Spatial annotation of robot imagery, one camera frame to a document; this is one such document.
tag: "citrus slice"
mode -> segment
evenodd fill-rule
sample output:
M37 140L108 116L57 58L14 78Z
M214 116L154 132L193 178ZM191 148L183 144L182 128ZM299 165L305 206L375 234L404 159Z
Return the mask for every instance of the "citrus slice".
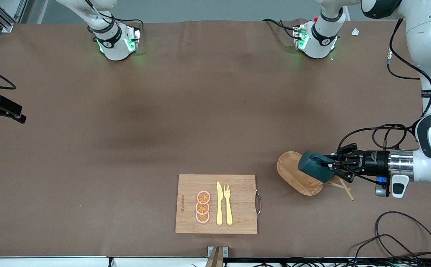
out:
M210 207L209 207L208 203L207 204L197 203L195 205L195 212L200 214L200 215L207 214L209 212L209 209L210 209Z
M209 203L209 201L210 201L210 194L209 194L209 192L203 190L203 191L200 191L197 194L197 202L198 203L200 203L200 204L207 204L207 203Z
M204 214L204 215L200 215L198 213L195 214L195 219L199 222L199 223L206 223L209 221L210 219L210 213Z

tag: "table surface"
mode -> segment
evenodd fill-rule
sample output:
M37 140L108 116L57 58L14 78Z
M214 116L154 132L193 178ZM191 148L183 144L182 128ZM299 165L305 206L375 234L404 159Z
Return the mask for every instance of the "table surface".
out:
M352 130L418 118L419 83L385 68L394 25L346 22L315 60L265 22L145 24L140 53L120 62L99 53L86 25L15 25L0 38L0 73L18 89L0 94L27 122L0 117L0 256L199 256L209 245L240 257L353 256L390 210L431 230L431 184L398 200L357 179L351 201L335 187L303 196L276 171L286 151L327 154ZM404 31L395 46L408 54ZM375 149L370 135L348 142ZM258 234L176 234L179 174L255 174ZM431 251L404 218L380 227ZM360 255L386 256L376 244Z

